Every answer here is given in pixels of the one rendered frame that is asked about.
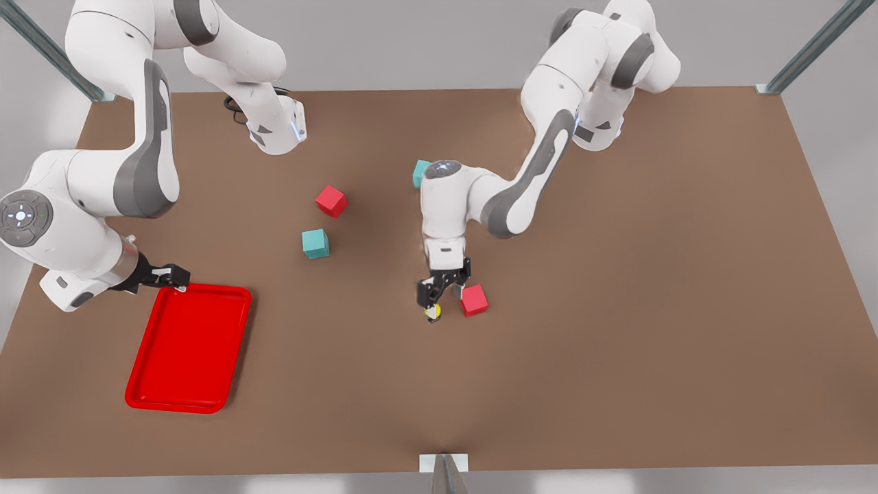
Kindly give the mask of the red plastic tray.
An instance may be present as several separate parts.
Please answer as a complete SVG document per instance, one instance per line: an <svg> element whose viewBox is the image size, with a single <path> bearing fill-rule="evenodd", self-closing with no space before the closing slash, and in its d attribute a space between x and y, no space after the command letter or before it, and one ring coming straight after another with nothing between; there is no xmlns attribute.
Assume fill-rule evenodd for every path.
<svg viewBox="0 0 878 494"><path fill-rule="evenodd" d="M126 387L135 409L213 414L231 388L251 294L232 285L164 287L145 326Z"/></svg>

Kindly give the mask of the silver frame post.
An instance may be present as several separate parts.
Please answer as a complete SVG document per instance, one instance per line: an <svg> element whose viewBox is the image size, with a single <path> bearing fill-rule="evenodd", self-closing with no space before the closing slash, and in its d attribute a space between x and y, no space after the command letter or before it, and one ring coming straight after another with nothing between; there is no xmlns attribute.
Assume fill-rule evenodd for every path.
<svg viewBox="0 0 878 494"><path fill-rule="evenodd" d="M66 53L40 26L28 16L14 0L0 0L0 18L65 76L91 102L114 102L116 95L107 93L88 81L74 68Z"/></svg>
<svg viewBox="0 0 878 494"><path fill-rule="evenodd" d="M824 23L769 82L755 85L756 93L760 95L780 95L783 93L874 3L875 0L846 0L846 3Z"/></svg>
<svg viewBox="0 0 878 494"><path fill-rule="evenodd" d="M468 454L421 454L419 472L429 473L431 494L469 494L461 472L469 471Z"/></svg>

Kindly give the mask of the red cube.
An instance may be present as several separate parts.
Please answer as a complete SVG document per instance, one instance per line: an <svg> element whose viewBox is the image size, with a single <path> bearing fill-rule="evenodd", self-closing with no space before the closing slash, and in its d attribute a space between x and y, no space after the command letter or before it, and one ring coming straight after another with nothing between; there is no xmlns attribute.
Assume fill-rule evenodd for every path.
<svg viewBox="0 0 878 494"><path fill-rule="evenodd" d="M329 217L338 219L345 209L347 209L348 199L340 190L332 187L332 185L327 185L316 196L316 205L319 210L326 213Z"/></svg>
<svg viewBox="0 0 878 494"><path fill-rule="evenodd" d="M460 297L460 304L465 317L476 316L488 309L485 291L482 285L468 285Z"/></svg>

